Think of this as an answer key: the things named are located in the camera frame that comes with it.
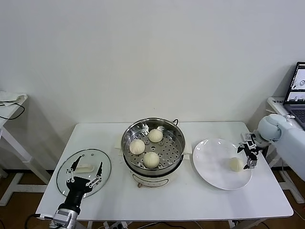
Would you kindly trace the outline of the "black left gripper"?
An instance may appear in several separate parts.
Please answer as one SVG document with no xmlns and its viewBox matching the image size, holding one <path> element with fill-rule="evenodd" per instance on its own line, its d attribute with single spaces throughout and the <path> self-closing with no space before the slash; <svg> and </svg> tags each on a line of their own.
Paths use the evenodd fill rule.
<svg viewBox="0 0 305 229">
<path fill-rule="evenodd" d="M 74 172 L 81 159 L 79 156 L 71 165 L 66 169 L 67 181 L 66 186 L 69 190 L 65 201 L 60 204 L 60 207 L 79 207 L 84 194 L 92 191 L 91 187 L 98 185 L 102 180 L 102 162 L 97 170 L 95 179 L 90 181 L 87 178 L 74 177 Z"/>
</svg>

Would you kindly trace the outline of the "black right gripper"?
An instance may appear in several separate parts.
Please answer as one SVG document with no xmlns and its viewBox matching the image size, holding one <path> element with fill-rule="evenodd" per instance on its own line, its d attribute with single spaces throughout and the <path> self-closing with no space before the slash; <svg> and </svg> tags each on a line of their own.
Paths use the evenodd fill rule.
<svg viewBox="0 0 305 229">
<path fill-rule="evenodd" d="M 237 153 L 243 151 L 246 147 L 246 156 L 247 162 L 246 165 L 243 167 L 244 170 L 255 168 L 257 165 L 257 156 L 259 153 L 259 148 L 257 147 L 256 143 L 253 140 L 248 140 L 243 143 L 239 143 L 237 148 Z"/>
</svg>

